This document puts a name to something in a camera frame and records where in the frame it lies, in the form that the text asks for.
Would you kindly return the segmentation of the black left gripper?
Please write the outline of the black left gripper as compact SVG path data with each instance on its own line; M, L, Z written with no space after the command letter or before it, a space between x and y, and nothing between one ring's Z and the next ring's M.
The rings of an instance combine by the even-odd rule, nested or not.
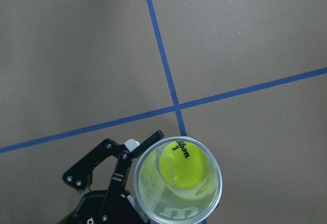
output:
M163 137L163 132L158 130L142 143L128 139L120 145L105 139L78 160L63 174L63 181L82 191L91 186L93 170L100 163L110 156L118 158L107 192L96 190L85 194L77 207L59 223L150 223L125 186L133 159Z

